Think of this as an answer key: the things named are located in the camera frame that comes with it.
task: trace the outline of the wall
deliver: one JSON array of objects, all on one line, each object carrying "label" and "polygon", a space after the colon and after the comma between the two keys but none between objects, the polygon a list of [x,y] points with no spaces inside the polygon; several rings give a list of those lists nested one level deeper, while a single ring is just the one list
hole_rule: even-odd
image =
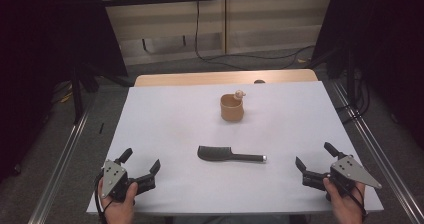
[{"label": "wall", "polygon": [[[244,33],[275,31],[279,38],[263,49],[314,44],[329,0],[228,0],[200,3],[199,35],[218,33],[222,52],[233,53]],[[193,2],[107,7],[118,41],[194,35],[197,5]],[[244,51],[249,41],[243,42]],[[250,49],[261,46],[255,42]]]}]

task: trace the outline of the cup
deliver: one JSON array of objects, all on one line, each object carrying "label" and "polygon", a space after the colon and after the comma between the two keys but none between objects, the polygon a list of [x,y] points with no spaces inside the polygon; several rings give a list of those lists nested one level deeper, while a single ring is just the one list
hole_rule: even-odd
[{"label": "cup", "polygon": [[234,94],[225,94],[221,97],[221,117],[229,122],[238,122],[243,119],[243,100],[235,99]]}]

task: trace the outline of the white table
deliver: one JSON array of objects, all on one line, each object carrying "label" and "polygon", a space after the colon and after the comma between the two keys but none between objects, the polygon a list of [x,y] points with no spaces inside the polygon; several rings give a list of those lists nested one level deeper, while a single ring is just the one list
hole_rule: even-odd
[{"label": "white table", "polygon": [[[136,197],[136,212],[178,216],[331,210],[324,192],[302,185],[295,166],[298,156],[311,171],[329,171],[336,159],[324,142],[360,162],[324,86],[319,81],[265,81],[130,89],[107,158],[114,160],[132,148],[134,154],[123,165],[130,177],[147,174],[156,159],[162,164],[156,189]],[[245,116],[239,123],[225,122],[219,98],[238,89],[247,93]],[[268,161],[207,162],[197,157],[199,145],[231,146],[234,153],[263,154]],[[366,190],[365,207],[383,210],[373,188]],[[87,211],[96,212],[94,199]]]}]

